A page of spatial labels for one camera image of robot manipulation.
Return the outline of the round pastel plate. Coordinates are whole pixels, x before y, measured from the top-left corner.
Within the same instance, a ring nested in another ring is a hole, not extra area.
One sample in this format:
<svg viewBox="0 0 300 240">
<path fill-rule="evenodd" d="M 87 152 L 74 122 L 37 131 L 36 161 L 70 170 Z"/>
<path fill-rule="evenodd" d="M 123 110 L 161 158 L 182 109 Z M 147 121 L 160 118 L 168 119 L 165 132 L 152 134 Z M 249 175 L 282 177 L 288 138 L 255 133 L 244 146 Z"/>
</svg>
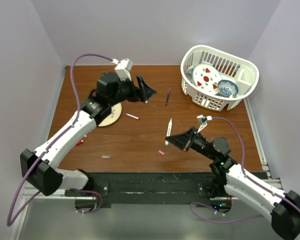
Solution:
<svg viewBox="0 0 300 240">
<path fill-rule="evenodd" d="M 118 103 L 111 107 L 111 113 L 98 125 L 99 128 L 114 124 L 122 114 L 122 104 Z"/>
</svg>

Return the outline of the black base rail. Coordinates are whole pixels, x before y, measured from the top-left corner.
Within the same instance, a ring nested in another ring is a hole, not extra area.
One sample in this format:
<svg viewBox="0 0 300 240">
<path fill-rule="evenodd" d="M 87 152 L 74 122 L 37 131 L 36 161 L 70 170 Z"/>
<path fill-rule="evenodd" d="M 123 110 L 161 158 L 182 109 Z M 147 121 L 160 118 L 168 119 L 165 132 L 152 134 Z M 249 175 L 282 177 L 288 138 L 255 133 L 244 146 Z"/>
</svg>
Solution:
<svg viewBox="0 0 300 240">
<path fill-rule="evenodd" d="M 92 172 L 92 189 L 102 196 L 102 207 L 113 204 L 209 204 L 226 198 L 211 172 Z"/>
</svg>

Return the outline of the purple pen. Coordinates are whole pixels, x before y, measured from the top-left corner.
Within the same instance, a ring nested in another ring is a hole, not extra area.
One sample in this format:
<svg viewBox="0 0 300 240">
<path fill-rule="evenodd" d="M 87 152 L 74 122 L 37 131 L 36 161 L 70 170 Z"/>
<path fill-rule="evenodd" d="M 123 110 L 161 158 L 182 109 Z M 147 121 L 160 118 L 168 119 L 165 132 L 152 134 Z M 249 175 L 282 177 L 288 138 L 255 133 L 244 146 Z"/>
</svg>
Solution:
<svg viewBox="0 0 300 240">
<path fill-rule="evenodd" d="M 170 94 L 171 94 L 171 88 L 169 88 L 169 90 L 167 92 L 167 96 L 166 96 L 166 100 L 165 100 L 165 106 L 167 106 L 168 103 L 169 103 Z"/>
</svg>

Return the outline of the white plastic dish basket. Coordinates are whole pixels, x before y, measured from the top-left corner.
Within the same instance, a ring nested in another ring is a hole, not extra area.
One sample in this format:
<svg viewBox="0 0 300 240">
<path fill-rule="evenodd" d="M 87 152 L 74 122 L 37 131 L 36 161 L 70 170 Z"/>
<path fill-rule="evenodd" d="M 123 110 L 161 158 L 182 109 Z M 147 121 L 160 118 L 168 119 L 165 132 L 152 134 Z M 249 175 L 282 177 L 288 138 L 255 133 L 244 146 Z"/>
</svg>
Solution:
<svg viewBox="0 0 300 240">
<path fill-rule="evenodd" d="M 181 65 L 181 89 L 195 104 L 220 112 L 235 108 L 256 88 L 259 70 L 255 64 L 207 45 L 196 45 L 184 55 Z M 223 96 L 221 81 L 230 81 L 237 93 Z"/>
</svg>

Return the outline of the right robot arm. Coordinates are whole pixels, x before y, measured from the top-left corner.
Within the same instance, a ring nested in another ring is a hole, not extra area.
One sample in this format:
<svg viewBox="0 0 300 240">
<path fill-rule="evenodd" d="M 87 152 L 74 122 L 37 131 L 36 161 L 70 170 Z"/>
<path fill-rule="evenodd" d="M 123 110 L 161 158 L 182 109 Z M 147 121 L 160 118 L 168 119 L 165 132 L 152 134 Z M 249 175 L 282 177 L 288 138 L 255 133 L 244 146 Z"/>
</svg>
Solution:
<svg viewBox="0 0 300 240">
<path fill-rule="evenodd" d="M 300 234 L 300 195 L 291 190 L 285 192 L 259 179 L 230 157 L 231 149 L 224 137 L 208 141 L 203 130 L 214 116 L 197 116 L 199 128 L 166 136 L 165 140 L 187 152 L 193 149 L 212 160 L 210 168 L 215 175 L 213 192 L 220 197 L 226 194 L 240 199 L 254 208 L 271 223 L 272 229 L 284 240 L 294 240 Z"/>
</svg>

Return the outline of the red-tipped white marker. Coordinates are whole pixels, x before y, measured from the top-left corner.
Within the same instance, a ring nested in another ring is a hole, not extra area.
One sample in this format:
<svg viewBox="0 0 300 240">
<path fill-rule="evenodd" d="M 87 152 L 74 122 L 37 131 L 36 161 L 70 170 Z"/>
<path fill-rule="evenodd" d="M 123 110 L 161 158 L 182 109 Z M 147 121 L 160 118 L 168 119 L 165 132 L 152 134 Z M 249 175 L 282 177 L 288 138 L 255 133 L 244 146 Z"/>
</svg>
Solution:
<svg viewBox="0 0 300 240">
<path fill-rule="evenodd" d="M 135 115 L 132 115 L 132 114 L 129 114 L 129 113 L 125 113 L 126 116 L 130 117 L 130 118 L 133 118 L 133 119 L 136 119 L 136 120 L 139 120 L 140 118 L 135 116 Z"/>
</svg>

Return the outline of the strawberry pattern plate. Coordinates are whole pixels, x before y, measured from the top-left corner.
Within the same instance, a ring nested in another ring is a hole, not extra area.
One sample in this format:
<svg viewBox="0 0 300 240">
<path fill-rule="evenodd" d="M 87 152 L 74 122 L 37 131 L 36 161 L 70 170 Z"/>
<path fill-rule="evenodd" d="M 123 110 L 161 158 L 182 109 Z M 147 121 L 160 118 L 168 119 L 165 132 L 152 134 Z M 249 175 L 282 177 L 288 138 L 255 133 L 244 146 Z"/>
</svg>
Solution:
<svg viewBox="0 0 300 240">
<path fill-rule="evenodd" d="M 192 83 L 204 93 L 218 93 L 218 82 L 222 80 L 220 73 L 210 64 L 201 63 L 192 70 Z"/>
</svg>

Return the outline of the red pen cap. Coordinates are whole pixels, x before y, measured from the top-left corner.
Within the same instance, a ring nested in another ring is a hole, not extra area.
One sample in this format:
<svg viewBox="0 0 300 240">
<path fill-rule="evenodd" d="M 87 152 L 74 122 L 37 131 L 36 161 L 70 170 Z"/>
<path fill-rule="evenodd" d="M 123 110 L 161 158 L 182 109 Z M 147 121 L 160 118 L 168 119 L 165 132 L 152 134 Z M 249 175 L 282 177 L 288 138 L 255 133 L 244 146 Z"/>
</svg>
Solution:
<svg viewBox="0 0 300 240">
<path fill-rule="evenodd" d="M 84 140 L 81 139 L 80 141 L 78 141 L 78 142 L 76 143 L 76 145 L 79 146 L 79 145 L 81 145 L 83 142 L 84 142 Z"/>
</svg>

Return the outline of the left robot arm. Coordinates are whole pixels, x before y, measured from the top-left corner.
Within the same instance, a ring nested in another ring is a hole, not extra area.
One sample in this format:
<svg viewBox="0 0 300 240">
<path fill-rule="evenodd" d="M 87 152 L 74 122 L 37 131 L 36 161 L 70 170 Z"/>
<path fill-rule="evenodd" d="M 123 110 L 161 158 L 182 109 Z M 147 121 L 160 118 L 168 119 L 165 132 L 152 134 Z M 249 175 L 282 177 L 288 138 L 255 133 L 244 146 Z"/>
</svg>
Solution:
<svg viewBox="0 0 300 240">
<path fill-rule="evenodd" d="M 25 149 L 20 154 L 21 173 L 27 182 L 45 196 L 59 189 L 76 189 L 82 196 L 89 196 L 94 184 L 88 174 L 83 170 L 62 170 L 59 165 L 84 135 L 111 114 L 112 106 L 123 101 L 146 103 L 157 93 L 141 75 L 136 79 L 138 86 L 115 72 L 103 73 L 79 110 L 53 137 L 34 151 Z"/>
</svg>

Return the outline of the white marker with green end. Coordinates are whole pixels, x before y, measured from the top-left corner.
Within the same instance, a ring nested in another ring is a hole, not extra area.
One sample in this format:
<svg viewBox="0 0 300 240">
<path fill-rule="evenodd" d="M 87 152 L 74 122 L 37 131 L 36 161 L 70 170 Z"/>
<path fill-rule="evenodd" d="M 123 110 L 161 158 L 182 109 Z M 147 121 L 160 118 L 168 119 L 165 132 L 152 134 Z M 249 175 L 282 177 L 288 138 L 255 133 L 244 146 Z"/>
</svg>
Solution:
<svg viewBox="0 0 300 240">
<path fill-rule="evenodd" d="M 173 119 L 170 118 L 168 122 L 168 127 L 167 127 L 167 132 L 166 132 L 166 137 L 169 137 L 171 135 L 171 130 L 172 130 L 172 125 L 173 125 Z M 169 142 L 165 140 L 165 145 L 168 146 Z"/>
</svg>

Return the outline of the grey pen cap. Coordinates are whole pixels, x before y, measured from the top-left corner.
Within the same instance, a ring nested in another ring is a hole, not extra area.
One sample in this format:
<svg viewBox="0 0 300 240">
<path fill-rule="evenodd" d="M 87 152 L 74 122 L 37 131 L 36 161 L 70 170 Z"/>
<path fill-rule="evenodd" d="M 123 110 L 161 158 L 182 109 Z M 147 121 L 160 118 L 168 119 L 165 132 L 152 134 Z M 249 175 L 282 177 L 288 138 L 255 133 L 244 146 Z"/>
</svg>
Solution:
<svg viewBox="0 0 300 240">
<path fill-rule="evenodd" d="M 110 155 L 102 155 L 101 157 L 102 157 L 102 159 L 110 159 L 111 158 Z"/>
</svg>

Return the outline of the blue and white bowl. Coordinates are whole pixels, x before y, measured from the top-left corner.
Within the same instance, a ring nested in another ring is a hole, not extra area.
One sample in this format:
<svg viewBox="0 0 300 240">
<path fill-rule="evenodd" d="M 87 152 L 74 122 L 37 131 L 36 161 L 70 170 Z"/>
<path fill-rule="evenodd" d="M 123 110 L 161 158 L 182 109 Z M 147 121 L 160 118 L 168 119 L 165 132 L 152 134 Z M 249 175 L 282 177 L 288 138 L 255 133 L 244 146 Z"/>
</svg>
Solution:
<svg viewBox="0 0 300 240">
<path fill-rule="evenodd" d="M 222 97 L 229 98 L 230 96 L 236 96 L 239 92 L 238 86 L 227 79 L 222 79 L 217 84 L 218 94 Z"/>
</svg>

